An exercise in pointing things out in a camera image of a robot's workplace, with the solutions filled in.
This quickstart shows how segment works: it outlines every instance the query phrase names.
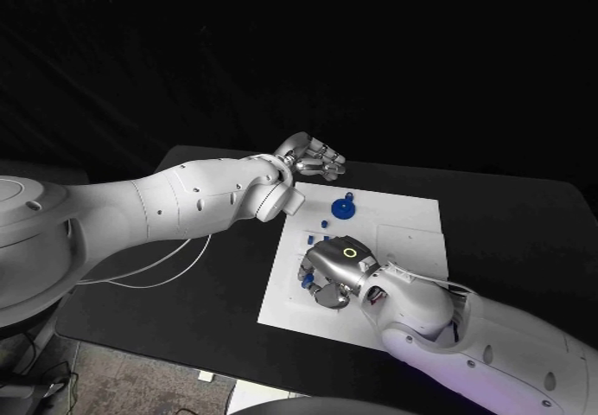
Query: table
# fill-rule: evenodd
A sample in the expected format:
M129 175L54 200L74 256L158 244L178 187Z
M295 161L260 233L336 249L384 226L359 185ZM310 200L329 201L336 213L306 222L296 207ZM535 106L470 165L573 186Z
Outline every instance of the table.
M159 170L250 154L179 146ZM589 323L589 310L598 310L598 226L576 187L374 163L346 166L331 185L439 199L452 280L598 348ZM284 219L282 214L269 223L237 222L214 235L189 273L159 288L77 288L60 313L58 334L308 395L368 400L421 414L489 413L384 352L257 323ZM153 284L174 276L205 240L127 283ZM150 264L178 245L156 242L120 252L94 277Z

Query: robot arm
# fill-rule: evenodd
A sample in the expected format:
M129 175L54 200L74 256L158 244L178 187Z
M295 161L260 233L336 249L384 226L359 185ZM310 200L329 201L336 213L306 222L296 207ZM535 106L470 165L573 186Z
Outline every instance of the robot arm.
M421 277L381 266L348 236L319 242L299 270L318 303L341 309L354 297L390 354L489 410L598 413L596 350L525 311Z
M50 307L126 248L295 214L305 196L293 172L328 180L345 172L331 152L299 133L274 155L186 162L133 181L60 186L0 177L0 327Z

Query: floor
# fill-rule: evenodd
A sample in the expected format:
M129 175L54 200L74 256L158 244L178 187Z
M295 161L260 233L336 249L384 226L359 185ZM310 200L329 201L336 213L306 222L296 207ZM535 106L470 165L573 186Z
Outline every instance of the floor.
M199 371L143 357L54 337L35 372L51 367L47 362L73 361L78 354L76 372L78 401L73 415L184 414L223 415L227 410L235 380L215 376L212 382L198 380ZM61 376L65 367L47 373ZM47 399L37 415L64 415L70 409L67 389Z

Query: black curtain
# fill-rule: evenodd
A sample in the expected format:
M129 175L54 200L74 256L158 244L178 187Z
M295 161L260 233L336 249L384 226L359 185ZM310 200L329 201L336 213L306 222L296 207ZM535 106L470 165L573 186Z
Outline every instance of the black curtain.
M586 10L197 7L3 4L0 158L103 182L176 144L308 131L352 160L564 180L597 204Z

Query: blue object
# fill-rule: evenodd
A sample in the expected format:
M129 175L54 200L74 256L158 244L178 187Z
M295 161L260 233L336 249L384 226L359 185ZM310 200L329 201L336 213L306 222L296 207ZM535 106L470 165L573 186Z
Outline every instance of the blue object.
M352 219L355 215L354 193L345 195L345 199L336 199L333 202L333 215L339 219Z
M309 285L315 282L315 274L306 274L306 277L302 281L302 287L309 288Z

